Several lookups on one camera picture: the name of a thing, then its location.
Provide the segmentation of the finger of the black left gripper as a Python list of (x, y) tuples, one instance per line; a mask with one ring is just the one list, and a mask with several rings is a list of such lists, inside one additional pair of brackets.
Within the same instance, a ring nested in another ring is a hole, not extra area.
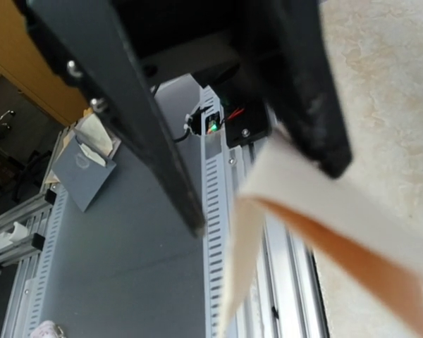
[(237, 1), (235, 50), (298, 150), (329, 177), (353, 160), (318, 1)]
[(17, 1), (38, 52), (152, 172), (201, 237), (202, 202), (112, 1)]

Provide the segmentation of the spare letter paper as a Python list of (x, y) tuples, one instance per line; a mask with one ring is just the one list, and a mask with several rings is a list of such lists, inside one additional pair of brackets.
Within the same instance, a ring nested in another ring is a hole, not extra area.
[(423, 1), (321, 12), (355, 160), (330, 180), (277, 135), (239, 198), (320, 254), (332, 334), (423, 337)]

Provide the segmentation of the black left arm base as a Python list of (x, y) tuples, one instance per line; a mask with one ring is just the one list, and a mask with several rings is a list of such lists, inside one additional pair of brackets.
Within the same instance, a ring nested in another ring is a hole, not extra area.
[(194, 72), (192, 78), (204, 90), (204, 133), (224, 131), (229, 148), (245, 146), (271, 130), (266, 106), (255, 92), (245, 69), (227, 62)]

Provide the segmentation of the grey envelope on shelf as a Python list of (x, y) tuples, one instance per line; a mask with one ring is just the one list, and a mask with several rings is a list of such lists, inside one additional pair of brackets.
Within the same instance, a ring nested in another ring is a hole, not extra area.
[(116, 167), (113, 157), (120, 145), (120, 139), (93, 113), (68, 133), (52, 171), (82, 212)]

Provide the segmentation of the aluminium front table rail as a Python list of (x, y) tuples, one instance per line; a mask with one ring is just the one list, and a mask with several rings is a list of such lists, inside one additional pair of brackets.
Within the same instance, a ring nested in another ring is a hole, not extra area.
[(200, 237), (125, 147), (86, 211), (56, 185), (54, 205), (28, 222), (44, 249), (18, 266), (2, 336), (45, 324), (55, 337), (327, 337), (314, 256), (238, 197), (264, 140), (231, 148), (227, 130), (179, 145)]

